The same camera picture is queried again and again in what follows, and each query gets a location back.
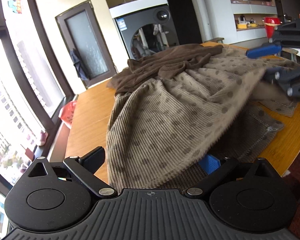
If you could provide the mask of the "brown corduroy dotted dress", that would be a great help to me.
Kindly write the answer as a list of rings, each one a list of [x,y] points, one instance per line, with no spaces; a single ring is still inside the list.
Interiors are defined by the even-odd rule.
[[[108,180],[124,188],[181,189],[201,181],[208,154],[251,162],[296,103],[263,80],[266,70],[294,69],[288,59],[249,59],[227,45],[187,44],[139,60],[116,74],[107,129]]]

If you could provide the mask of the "red vase ornament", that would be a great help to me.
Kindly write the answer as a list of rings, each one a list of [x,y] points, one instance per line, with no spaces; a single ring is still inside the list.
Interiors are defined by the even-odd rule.
[[[277,17],[265,17],[263,22],[267,38],[271,38],[274,33],[275,27],[281,24],[280,19]]]

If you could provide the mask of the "yellow items on shelf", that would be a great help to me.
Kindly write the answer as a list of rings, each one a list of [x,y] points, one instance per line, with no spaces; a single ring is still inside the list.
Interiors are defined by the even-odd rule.
[[[236,24],[237,29],[248,29],[248,28],[256,28],[259,25],[256,21],[251,18],[249,21],[245,19],[245,17],[239,17],[238,22]]]

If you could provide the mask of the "small wooden stool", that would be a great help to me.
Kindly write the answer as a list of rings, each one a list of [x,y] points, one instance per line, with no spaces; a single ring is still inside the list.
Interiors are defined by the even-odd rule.
[[[224,38],[223,38],[223,37],[216,37],[216,38],[207,40],[207,41],[205,41],[205,42],[223,43],[223,41],[224,41]]]

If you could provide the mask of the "pink bottle red cap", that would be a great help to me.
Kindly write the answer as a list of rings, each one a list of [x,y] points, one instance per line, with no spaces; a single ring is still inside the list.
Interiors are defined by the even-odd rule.
[[[39,140],[37,142],[38,146],[44,146],[46,141],[47,141],[47,137],[49,136],[47,131],[43,131],[41,130],[40,135],[39,135]]]

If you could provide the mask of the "red plastic bag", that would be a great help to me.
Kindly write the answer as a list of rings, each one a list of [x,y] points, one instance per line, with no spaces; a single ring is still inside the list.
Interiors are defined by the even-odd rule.
[[[65,124],[65,126],[69,129],[71,129],[72,126],[72,120],[74,117],[76,105],[77,105],[77,100],[70,101],[65,106],[63,106],[59,111],[58,117],[61,119],[62,123]]]

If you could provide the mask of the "white standing air conditioner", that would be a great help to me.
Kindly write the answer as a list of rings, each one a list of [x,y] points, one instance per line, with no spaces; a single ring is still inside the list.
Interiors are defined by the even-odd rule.
[[[199,25],[202,41],[208,41],[213,38],[210,20],[207,13],[207,8],[204,0],[192,0],[193,7],[196,13],[197,22]]]

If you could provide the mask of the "dark blue hanging cloth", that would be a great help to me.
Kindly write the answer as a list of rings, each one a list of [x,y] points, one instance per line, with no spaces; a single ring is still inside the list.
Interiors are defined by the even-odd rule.
[[[86,67],[84,65],[83,60],[81,59],[79,53],[77,52],[76,49],[73,49],[70,51],[70,57],[72,60],[72,63],[75,67],[77,76],[84,81],[89,80],[89,75],[87,73]]]

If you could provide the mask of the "grey front-load washing machine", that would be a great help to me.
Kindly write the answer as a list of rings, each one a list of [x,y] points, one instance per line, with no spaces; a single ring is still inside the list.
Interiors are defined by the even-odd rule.
[[[167,4],[117,17],[115,22],[130,59],[139,60],[179,45]]]

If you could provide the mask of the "frosted glass brown door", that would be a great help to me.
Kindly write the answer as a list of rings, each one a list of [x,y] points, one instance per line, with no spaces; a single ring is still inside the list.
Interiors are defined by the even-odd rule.
[[[85,88],[116,74],[90,0],[71,7],[55,19],[69,55],[71,50],[76,49],[84,62],[89,75],[89,80],[81,80]]]

